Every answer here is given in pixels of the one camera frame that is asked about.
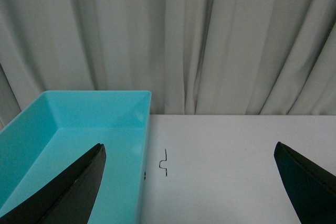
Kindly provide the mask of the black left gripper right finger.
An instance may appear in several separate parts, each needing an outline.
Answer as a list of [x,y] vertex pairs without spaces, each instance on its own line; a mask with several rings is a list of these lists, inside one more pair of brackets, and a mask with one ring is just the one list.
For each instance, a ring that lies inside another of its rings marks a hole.
[[301,223],[335,223],[335,176],[278,142],[276,165]]

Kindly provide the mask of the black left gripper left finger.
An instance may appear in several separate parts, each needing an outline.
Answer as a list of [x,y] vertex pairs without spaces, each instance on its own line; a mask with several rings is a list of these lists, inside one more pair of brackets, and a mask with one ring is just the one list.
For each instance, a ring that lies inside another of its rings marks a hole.
[[105,163],[106,149],[98,143],[3,215],[1,223],[88,223]]

